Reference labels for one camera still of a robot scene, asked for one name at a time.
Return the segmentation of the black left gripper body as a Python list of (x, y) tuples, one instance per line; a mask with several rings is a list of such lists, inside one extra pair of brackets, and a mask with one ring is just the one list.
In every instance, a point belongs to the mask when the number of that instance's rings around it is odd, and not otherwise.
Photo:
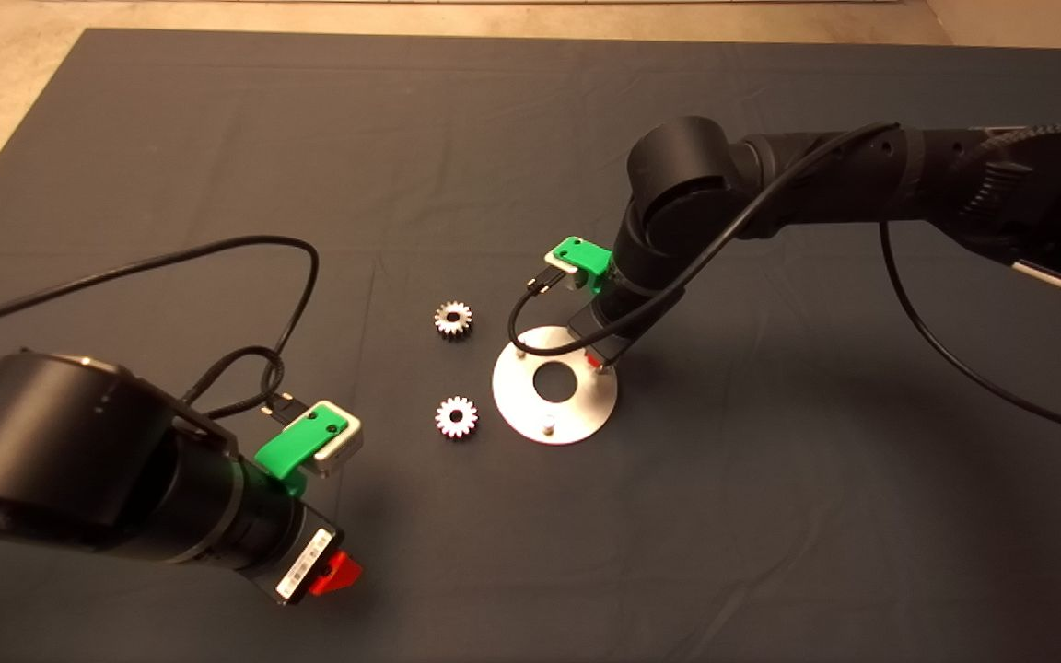
[(257, 568), (257, 588), (282, 607), (298, 604), (330, 565), (343, 539), (344, 533), (332, 521), (310, 506), (301, 507), (281, 549)]

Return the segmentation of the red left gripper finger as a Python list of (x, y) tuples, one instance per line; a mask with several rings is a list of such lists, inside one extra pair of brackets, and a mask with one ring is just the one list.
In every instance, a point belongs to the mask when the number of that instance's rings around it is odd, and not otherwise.
[(309, 585), (309, 593), (318, 597), (352, 587), (362, 572), (361, 564), (348, 552), (338, 549), (323, 563), (320, 571)]

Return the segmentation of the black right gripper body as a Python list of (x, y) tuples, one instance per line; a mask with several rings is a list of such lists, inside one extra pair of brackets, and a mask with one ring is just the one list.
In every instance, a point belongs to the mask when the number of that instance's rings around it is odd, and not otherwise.
[(653, 310), (641, 316), (634, 314), (651, 301), (653, 291), (636, 291), (632, 287), (604, 285), (589, 303), (577, 311), (567, 321), (573, 341), (587, 339), (585, 353), (601, 357), (601, 343), (621, 343), (624, 357), (637, 341), (653, 328)]

